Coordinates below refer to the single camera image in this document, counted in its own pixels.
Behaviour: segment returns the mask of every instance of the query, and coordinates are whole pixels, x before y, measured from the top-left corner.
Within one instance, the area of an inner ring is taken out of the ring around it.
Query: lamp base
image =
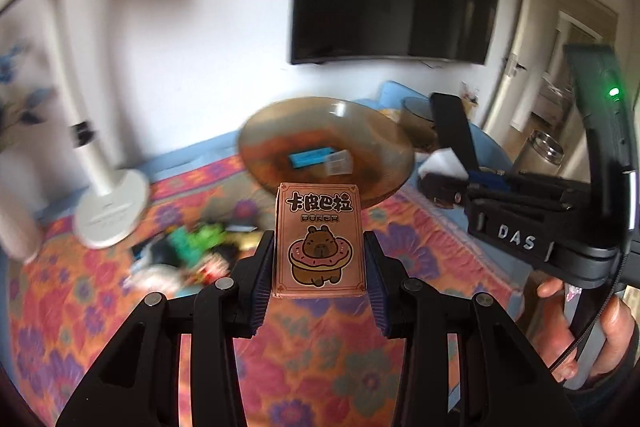
[[[74,216],[74,231],[89,248],[107,248],[133,232],[149,198],[149,182],[136,170],[117,171],[120,181],[113,192],[99,196],[89,187],[81,196]]]

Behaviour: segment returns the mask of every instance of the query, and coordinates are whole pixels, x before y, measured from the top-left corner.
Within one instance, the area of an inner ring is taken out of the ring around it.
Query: white lamp
[[[0,15],[14,1],[0,0]],[[42,18],[51,71],[76,153],[91,183],[76,208],[74,231],[89,248],[107,248],[137,227],[148,203],[149,184],[139,171],[114,171],[98,144],[72,66],[62,0],[45,0]]]

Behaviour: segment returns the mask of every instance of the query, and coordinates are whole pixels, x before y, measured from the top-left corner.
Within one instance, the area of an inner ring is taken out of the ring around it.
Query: clear plastic piece
[[[353,158],[348,150],[328,154],[324,158],[324,168],[327,176],[351,174],[353,172]]]

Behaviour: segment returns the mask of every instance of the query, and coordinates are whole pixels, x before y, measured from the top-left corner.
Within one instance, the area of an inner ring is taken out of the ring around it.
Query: white wall
[[[601,0],[621,13],[628,55],[633,0]],[[520,0],[500,0],[484,66],[366,61],[324,66],[287,64],[290,0],[66,0],[82,91],[115,164],[238,128],[260,107],[292,96],[372,97],[396,80],[425,94],[458,92],[464,80],[480,92],[484,117],[508,55]],[[39,0],[22,0],[0,19],[0,48],[20,36],[34,51],[23,84],[49,84],[42,51]],[[0,182],[32,209],[86,184],[73,156],[60,107],[50,121],[22,133],[0,156]]]

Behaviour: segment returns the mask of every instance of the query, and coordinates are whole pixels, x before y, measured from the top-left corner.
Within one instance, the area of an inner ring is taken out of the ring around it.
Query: toy pile
[[[252,223],[196,223],[169,227],[131,249],[126,287],[173,295],[195,293],[231,272],[241,252],[258,246]]]

